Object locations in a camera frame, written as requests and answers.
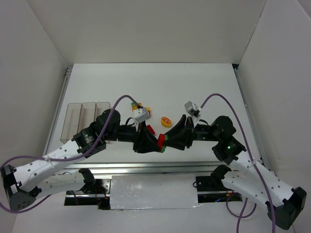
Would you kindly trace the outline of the red green lego brick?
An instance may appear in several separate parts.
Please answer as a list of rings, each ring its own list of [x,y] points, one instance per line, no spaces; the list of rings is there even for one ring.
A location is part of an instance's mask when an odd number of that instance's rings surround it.
[[[168,140],[168,136],[166,134],[159,134],[157,145],[160,148],[161,153],[165,152],[166,146],[164,145],[164,142]]]

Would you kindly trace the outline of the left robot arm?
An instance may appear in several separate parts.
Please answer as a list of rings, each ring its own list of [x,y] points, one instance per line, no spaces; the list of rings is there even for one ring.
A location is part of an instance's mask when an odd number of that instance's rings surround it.
[[[1,208],[9,213],[24,213],[37,206],[37,199],[46,200],[52,194],[64,191],[89,194],[99,190],[88,168],[73,173],[62,170],[103,151],[107,141],[133,143],[133,150],[137,153],[162,151],[159,140],[145,122],[131,126],[121,125],[120,121],[118,111],[107,109],[89,127],[49,154],[18,167],[5,162],[0,173],[9,207],[2,205]]]

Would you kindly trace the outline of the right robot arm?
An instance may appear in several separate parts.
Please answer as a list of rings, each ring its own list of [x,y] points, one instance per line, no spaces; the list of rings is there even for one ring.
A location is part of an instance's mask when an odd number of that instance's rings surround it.
[[[233,136],[235,132],[227,116],[216,118],[208,126],[194,125],[190,116],[183,115],[177,125],[165,134],[163,145],[185,150],[192,146],[193,141],[215,141],[217,144],[212,151],[222,164],[211,173],[213,181],[267,210],[268,217],[279,228],[288,230],[304,209],[306,191],[284,183],[252,159],[245,146]]]

